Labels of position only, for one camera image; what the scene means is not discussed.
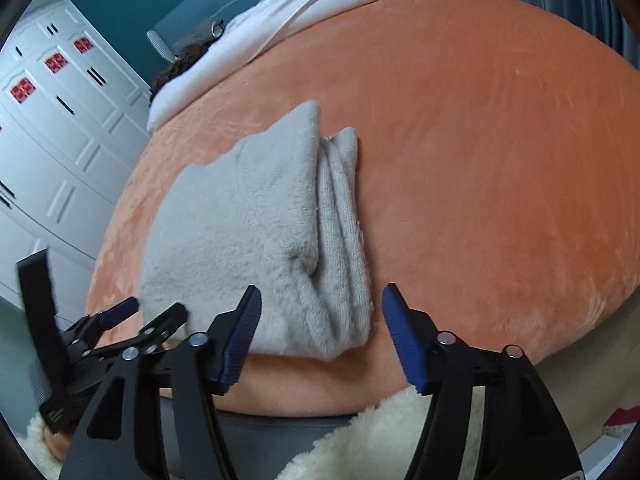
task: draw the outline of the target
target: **white blanket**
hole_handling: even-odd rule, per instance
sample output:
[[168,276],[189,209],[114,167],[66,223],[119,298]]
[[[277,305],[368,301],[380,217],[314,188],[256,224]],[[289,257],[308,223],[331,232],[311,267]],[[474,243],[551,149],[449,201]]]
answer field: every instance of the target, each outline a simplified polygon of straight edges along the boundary
[[376,0],[263,0],[236,16],[222,38],[184,74],[159,91],[149,112],[156,131],[207,90],[285,38],[350,9]]
[[145,323],[179,301],[189,320],[176,337],[206,331],[251,284],[262,293],[252,352],[328,360],[365,343],[358,140],[352,128],[321,137],[319,120],[318,103],[306,102],[215,162],[183,170],[147,239]]

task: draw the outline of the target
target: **gray pillow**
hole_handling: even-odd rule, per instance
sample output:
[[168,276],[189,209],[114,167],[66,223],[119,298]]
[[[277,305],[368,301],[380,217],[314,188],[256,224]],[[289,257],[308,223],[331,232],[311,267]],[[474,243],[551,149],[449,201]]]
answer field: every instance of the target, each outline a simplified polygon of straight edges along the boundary
[[206,18],[189,32],[185,32],[180,39],[176,41],[171,50],[176,56],[181,56],[188,46],[216,41],[222,36],[224,31],[224,23],[222,20]]

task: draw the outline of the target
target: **silver screw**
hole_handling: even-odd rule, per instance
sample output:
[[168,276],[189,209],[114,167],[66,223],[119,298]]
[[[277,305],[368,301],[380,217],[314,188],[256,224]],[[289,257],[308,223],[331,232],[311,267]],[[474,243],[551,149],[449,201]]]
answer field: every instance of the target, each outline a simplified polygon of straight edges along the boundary
[[443,345],[453,345],[456,342],[456,336],[451,332],[440,332],[438,334],[438,341]]
[[505,348],[505,351],[507,355],[513,359],[520,359],[524,355],[522,348],[517,345],[509,345]]
[[209,341],[209,336],[204,332],[196,332],[189,338],[189,344],[191,346],[202,346]]
[[140,354],[140,350],[138,350],[135,346],[130,346],[122,353],[122,358],[125,361],[133,361]]

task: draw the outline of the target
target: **red decorative sticker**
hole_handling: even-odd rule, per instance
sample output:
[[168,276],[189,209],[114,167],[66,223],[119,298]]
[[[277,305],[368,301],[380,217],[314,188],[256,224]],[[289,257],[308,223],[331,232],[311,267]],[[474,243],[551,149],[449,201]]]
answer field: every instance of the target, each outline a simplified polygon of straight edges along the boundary
[[25,102],[27,98],[36,91],[36,87],[27,78],[22,78],[18,84],[11,88],[11,95],[20,104]]
[[45,59],[44,64],[55,74],[64,68],[68,64],[68,61],[62,54],[56,52],[53,56]]
[[83,36],[74,41],[74,46],[78,49],[80,54],[84,54],[87,50],[91,50],[94,44],[89,41],[89,38]]

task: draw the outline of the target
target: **beige floor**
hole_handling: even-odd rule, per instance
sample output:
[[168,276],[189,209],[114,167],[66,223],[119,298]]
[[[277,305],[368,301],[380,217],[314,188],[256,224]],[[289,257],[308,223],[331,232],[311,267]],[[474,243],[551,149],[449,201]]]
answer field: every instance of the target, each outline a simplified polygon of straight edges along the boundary
[[538,365],[582,451],[616,408],[640,405],[640,289],[585,337]]

